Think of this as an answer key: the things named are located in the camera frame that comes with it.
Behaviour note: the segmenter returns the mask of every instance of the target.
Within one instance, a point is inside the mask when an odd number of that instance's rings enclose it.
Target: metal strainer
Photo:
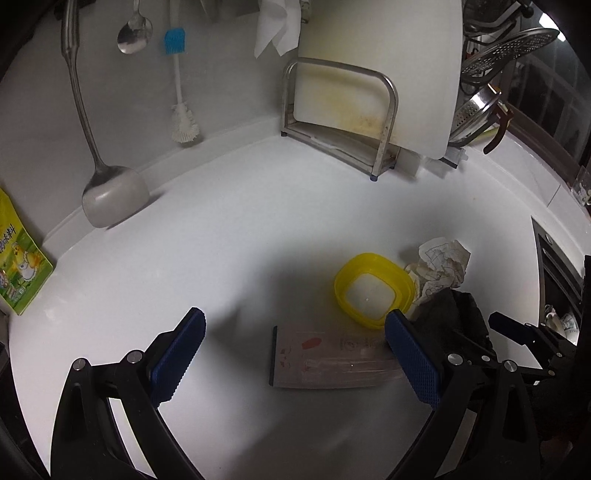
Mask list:
[[[463,147],[495,123],[499,128],[495,137],[482,150],[485,155],[494,150],[503,139],[513,111],[501,100],[501,92],[486,85],[476,92],[453,115],[449,147]]]
[[[455,143],[467,138],[484,125],[500,97],[501,93],[490,85],[476,92],[454,113],[449,141]]]
[[[511,60],[545,47],[559,34],[555,28],[530,28],[512,35],[466,59],[462,63],[460,79],[470,85],[484,85]]]

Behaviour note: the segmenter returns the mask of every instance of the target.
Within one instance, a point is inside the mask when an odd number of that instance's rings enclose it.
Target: spoon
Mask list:
[[[117,46],[131,54],[144,48],[152,37],[152,22],[139,13],[139,0],[134,0],[134,14],[117,35]]]
[[[150,193],[144,180],[135,170],[106,165],[99,155],[84,109],[76,71],[79,44],[78,0],[67,0],[61,24],[61,54],[68,65],[82,131],[95,161],[95,173],[82,194],[82,208],[92,226],[103,228],[122,222],[142,209],[148,203]]]

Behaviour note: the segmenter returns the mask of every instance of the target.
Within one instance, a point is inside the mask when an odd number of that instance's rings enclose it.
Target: white countertop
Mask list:
[[[504,174],[471,157],[442,179],[401,169],[377,183],[291,139],[273,137],[200,166],[157,200],[67,251],[27,311],[11,323],[21,408],[49,464],[53,421],[73,360],[118,362],[171,330],[192,306],[207,333],[160,412],[208,480],[383,479],[430,408],[406,381],[379,388],[269,387],[271,331],[284,322],[354,328],[332,294],[350,258],[376,252],[399,265],[437,236],[471,253],[462,290],[483,316],[537,323],[538,263],[531,217],[576,268],[583,254],[543,203],[510,191]],[[496,334],[500,358],[536,366]],[[149,472],[115,413],[137,467]]]

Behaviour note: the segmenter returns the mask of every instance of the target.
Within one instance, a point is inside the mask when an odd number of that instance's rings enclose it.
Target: dish rack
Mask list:
[[[298,122],[294,118],[293,72],[300,63],[318,65],[348,72],[359,73],[379,79],[389,95],[388,112],[380,140],[354,134],[332,127]],[[369,174],[372,181],[389,168],[394,168],[400,147],[389,143],[394,121],[398,111],[398,92],[386,75],[375,70],[365,69],[338,61],[309,59],[299,57],[290,61],[283,71],[283,94],[281,98],[281,136],[290,136],[312,147],[322,150],[349,165]]]

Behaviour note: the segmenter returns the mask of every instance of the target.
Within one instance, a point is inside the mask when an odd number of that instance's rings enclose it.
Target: brown handle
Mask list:
[[[482,150],[484,152],[484,155],[488,155],[499,145],[499,143],[501,143],[501,140],[507,132],[509,122],[513,118],[513,110],[511,110],[504,103],[501,104],[500,101],[495,105],[495,109],[493,110],[493,112],[499,119],[499,129],[496,132],[495,138],[493,138],[491,142]]]

